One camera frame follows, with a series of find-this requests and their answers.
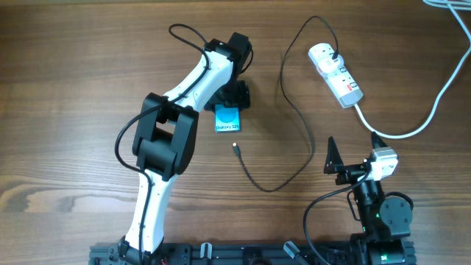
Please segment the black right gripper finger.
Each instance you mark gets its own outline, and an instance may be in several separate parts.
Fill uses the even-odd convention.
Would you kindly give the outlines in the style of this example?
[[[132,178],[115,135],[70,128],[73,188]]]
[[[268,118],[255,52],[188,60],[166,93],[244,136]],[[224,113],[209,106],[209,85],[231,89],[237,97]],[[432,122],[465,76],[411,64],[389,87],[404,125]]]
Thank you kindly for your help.
[[[343,171],[343,160],[341,159],[341,155],[339,154],[335,139],[333,136],[331,136],[329,137],[327,144],[327,157],[325,161],[324,173],[336,174]]]
[[[376,132],[371,132],[371,142],[373,149],[384,148],[388,146]]]

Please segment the Galaxy smartphone teal screen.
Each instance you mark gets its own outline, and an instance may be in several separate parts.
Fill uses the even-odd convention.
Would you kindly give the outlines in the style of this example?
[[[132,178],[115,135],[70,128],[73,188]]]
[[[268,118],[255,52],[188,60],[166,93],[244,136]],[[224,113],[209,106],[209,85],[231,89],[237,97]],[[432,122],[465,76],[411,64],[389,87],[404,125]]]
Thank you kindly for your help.
[[[215,131],[217,133],[238,132],[241,130],[240,114],[237,107],[215,106]]]

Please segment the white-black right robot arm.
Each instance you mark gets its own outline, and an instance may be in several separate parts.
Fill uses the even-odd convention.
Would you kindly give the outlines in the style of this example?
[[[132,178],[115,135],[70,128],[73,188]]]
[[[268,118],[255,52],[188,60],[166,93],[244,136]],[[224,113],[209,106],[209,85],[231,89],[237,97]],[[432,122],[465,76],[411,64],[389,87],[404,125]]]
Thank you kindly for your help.
[[[346,166],[333,137],[329,137],[324,173],[336,174],[336,185],[350,184],[349,202],[353,217],[363,232],[350,240],[330,244],[325,249],[331,264],[415,264],[411,235],[414,203],[400,192],[383,191],[380,181],[393,175],[398,164],[397,153],[376,133],[371,134],[372,151],[362,163]]]

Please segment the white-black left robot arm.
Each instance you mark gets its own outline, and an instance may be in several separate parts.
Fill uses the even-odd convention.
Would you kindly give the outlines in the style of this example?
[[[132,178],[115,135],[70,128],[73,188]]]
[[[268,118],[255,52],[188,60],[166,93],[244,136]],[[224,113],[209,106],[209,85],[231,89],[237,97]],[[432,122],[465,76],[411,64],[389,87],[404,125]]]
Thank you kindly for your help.
[[[127,264],[159,262],[171,190],[192,159],[200,112],[250,106],[249,88],[238,79],[252,52],[249,38],[235,32],[228,42],[213,39],[200,51],[194,70],[164,95],[150,93],[131,121],[137,125],[132,153],[140,188],[131,227],[118,243]]]

